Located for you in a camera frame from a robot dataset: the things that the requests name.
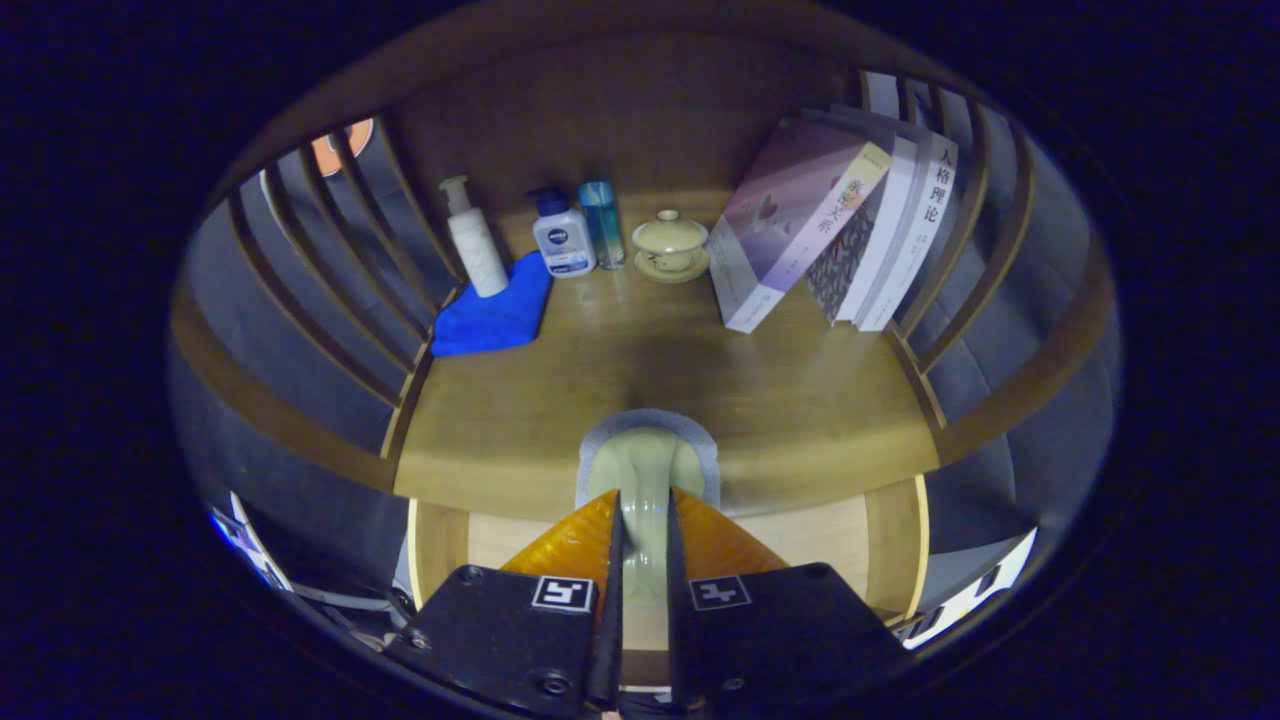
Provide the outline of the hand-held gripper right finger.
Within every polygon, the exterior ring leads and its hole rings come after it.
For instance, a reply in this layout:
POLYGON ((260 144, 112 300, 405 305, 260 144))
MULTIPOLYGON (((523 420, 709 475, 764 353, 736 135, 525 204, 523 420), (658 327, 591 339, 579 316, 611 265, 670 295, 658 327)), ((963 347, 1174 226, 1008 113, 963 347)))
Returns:
POLYGON ((687 491, 669 493, 675 698, 692 716, 838 716, 911 655, 826 562, 791 565, 687 491))

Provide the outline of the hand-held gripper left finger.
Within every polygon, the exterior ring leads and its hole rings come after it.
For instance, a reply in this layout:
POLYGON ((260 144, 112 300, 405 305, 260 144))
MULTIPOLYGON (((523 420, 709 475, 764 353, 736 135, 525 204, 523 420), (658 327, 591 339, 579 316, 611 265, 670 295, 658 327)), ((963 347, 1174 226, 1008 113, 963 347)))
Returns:
POLYGON ((502 568, 452 570, 389 643, 392 661, 485 719, 586 719, 616 707, 625 520, 617 489, 502 568))

